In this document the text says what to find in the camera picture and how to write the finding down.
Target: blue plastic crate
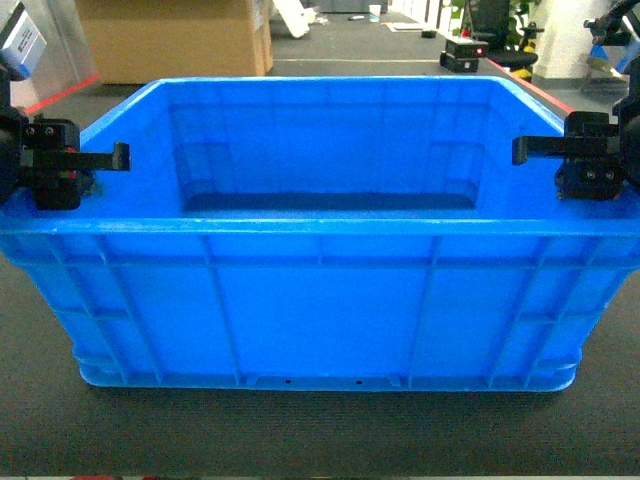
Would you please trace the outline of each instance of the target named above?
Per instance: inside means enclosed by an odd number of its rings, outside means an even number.
[[[640,264],[640,202],[558,201],[495,78],[181,79],[83,133],[132,146],[74,212],[19,192],[0,248],[95,385],[557,390]]]

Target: cardboard box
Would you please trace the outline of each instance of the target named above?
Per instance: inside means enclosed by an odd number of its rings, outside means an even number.
[[[104,83],[263,76],[273,65],[264,0],[76,0]]]

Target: red tape line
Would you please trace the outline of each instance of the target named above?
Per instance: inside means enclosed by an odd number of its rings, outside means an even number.
[[[498,65],[496,62],[493,62],[491,60],[489,60],[489,62],[491,63],[491,65],[493,65],[494,67],[505,71],[500,65]],[[569,105],[567,105],[566,103],[558,100],[556,97],[554,97],[553,95],[549,95],[547,92],[545,92],[544,90],[536,87],[535,85],[530,84],[529,82],[525,82],[524,80],[522,80],[520,77],[513,75],[510,72],[506,72],[509,74],[509,76],[511,78],[513,78],[516,82],[518,82],[520,85],[522,85],[525,88],[528,88],[529,90],[531,90],[533,93],[535,93],[536,95],[538,95],[539,97],[544,98],[545,100],[547,100],[549,103],[552,103],[553,105],[555,105],[556,107],[558,107],[560,110],[563,110],[567,113],[571,113],[574,112],[575,109],[571,108]]]
[[[56,93],[55,95],[53,95],[52,97],[49,97],[41,102],[36,103],[35,105],[31,105],[28,108],[25,108],[24,111],[27,115],[31,115],[35,112],[37,112],[38,110],[42,110],[45,107],[48,107],[49,105],[51,105],[52,103],[57,102],[58,100],[61,100],[62,98],[71,95],[74,92],[77,92],[78,90],[86,87],[87,85],[91,85],[92,83],[97,82],[98,80],[100,80],[100,77],[98,75],[94,75],[92,77],[87,78],[86,80],[83,80],[80,83],[76,83],[75,85],[67,88],[66,90],[63,90],[60,93]]]

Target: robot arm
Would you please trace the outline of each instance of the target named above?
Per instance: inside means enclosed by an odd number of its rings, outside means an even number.
[[[70,120],[36,117],[11,106],[11,81],[28,79],[46,41],[24,5],[15,5],[0,30],[0,205],[16,189],[33,192],[40,210],[74,210],[90,194],[94,170],[130,170],[129,146],[113,154],[80,153],[80,129]]]
[[[597,20],[587,20],[594,44],[616,45],[624,15],[640,0],[622,0]],[[561,199],[613,200],[626,185],[640,190],[640,57],[631,61],[629,95],[609,115],[573,112],[565,120],[564,137],[519,137],[513,142],[513,164],[529,156],[563,158],[555,175]]]

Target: crate base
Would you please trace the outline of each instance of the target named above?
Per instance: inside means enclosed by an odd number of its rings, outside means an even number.
[[[82,365],[80,374],[97,387],[134,388],[202,388],[267,391],[335,391],[335,392],[556,392],[569,387],[576,376],[577,365],[548,377],[498,377],[489,381],[479,377],[415,378],[295,378],[233,376],[167,375],[161,382],[154,375],[134,375],[124,381],[117,373]]]

